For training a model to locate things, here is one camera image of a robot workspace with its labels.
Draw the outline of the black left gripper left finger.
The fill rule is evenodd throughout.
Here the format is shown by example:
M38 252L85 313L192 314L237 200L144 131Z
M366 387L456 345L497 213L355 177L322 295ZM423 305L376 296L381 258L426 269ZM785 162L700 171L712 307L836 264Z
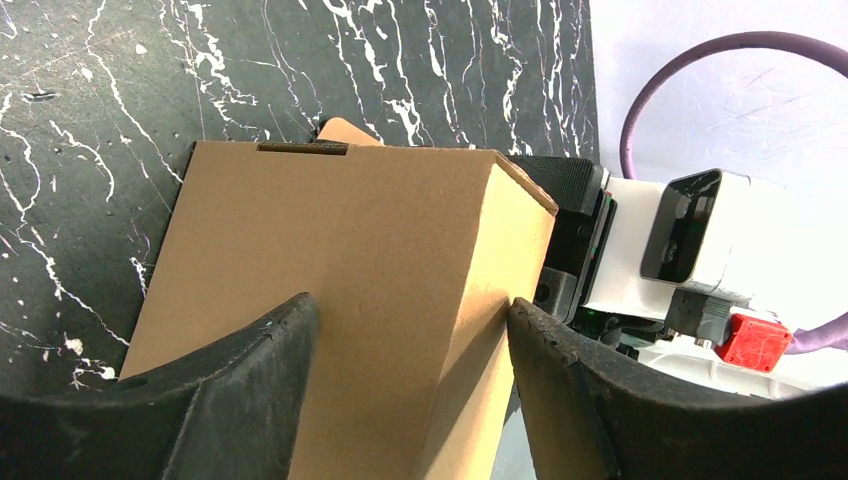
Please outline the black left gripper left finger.
M300 293L100 391L1 397L5 479L284 479L317 339Z

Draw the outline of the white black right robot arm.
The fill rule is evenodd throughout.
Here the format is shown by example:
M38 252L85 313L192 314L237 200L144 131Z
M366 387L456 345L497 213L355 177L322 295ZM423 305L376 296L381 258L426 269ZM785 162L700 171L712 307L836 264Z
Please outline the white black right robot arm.
M534 304L568 332L718 390L811 390L788 355L845 349L847 319L804 330L779 310L799 284L783 261L787 195L721 169L666 184L586 159L516 155L558 205Z

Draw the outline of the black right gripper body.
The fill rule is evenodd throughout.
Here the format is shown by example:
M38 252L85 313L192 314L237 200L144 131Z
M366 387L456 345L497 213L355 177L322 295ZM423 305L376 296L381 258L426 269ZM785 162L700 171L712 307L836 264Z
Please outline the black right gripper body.
M559 206L534 305L562 324L619 352L634 352L666 333L660 320L587 306L610 237L617 202L609 174L588 159L509 155Z

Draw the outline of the brown cardboard box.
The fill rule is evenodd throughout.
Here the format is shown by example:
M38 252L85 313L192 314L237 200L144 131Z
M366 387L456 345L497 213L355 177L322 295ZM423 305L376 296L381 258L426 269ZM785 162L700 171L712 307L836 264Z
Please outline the brown cardboard box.
M384 146L333 118L308 146L194 148L121 375L307 292L318 309L292 479L486 479L557 205L494 150Z

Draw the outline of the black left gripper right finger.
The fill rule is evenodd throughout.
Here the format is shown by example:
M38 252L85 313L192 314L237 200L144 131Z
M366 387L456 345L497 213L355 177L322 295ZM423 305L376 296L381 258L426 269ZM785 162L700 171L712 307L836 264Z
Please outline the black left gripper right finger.
M540 479L843 479L847 389L742 396L654 370L529 301L508 344Z

